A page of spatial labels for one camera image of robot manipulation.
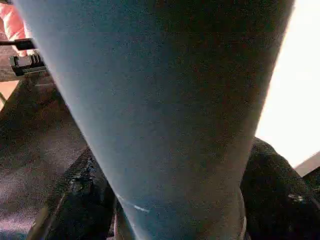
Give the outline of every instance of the gray carpet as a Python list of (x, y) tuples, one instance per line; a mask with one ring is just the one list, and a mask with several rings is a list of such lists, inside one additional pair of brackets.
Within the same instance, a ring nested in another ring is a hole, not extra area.
[(56, 103), (28, 120), (23, 130), (0, 133), (0, 240), (25, 238), (57, 178), (86, 145)]

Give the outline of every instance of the black object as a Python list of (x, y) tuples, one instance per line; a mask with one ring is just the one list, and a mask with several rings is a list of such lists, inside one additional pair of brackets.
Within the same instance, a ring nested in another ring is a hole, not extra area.
[(9, 59), (16, 76), (47, 70), (45, 62), (38, 53), (28, 56), (11, 56)]
[(22, 39), (16, 39), (14, 41), (0, 41), (0, 46), (12, 46), (12, 45), (15, 45), (15, 47), (19, 51), (36, 49), (36, 46), (34, 45), (32, 38), (22, 38)]
[(241, 190), (252, 240), (320, 239), (320, 205), (288, 161), (256, 138)]
[(89, 148), (65, 172), (27, 240), (105, 240), (115, 195)]

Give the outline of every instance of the white wall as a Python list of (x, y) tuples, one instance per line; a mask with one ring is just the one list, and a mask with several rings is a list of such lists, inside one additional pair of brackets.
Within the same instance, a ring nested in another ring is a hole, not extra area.
[(294, 168), (320, 151), (319, 0), (296, 1), (256, 136)]

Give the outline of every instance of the white scuff mark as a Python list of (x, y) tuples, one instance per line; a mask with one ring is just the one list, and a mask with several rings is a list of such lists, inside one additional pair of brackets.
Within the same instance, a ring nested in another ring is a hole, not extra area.
[(137, 206), (137, 205), (134, 205), (133, 207), (134, 207), (135, 209), (138, 209), (138, 210), (140, 210), (140, 211), (142, 211), (142, 212), (145, 212), (145, 213), (149, 213), (149, 212), (150, 212), (148, 209), (139, 207), (139, 206)]
[(137, 206), (137, 205), (129, 202), (128, 200), (126, 200), (126, 199), (124, 199), (122, 196), (120, 196), (119, 194), (116, 193), (115, 195), (116, 195), (116, 197), (117, 197), (119, 200), (121, 200), (121, 201), (124, 202), (125, 204), (131, 205), (132, 207), (134, 207), (135, 209), (137, 209), (137, 210), (139, 210), (139, 211), (141, 211), (141, 212), (145, 212), (145, 213), (147, 213), (147, 214), (150, 213), (150, 210), (145, 209), (145, 208), (140, 207), (140, 206)]

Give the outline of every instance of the pink object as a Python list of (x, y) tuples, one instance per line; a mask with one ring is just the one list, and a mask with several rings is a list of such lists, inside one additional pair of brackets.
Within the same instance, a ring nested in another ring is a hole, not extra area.
[[(4, 32), (8, 40), (13, 41), (30, 37), (30, 32), (13, 5), (0, 3), (0, 18), (3, 20)], [(18, 51), (15, 47), (13, 49), (19, 56), (27, 55), (27, 51)]]

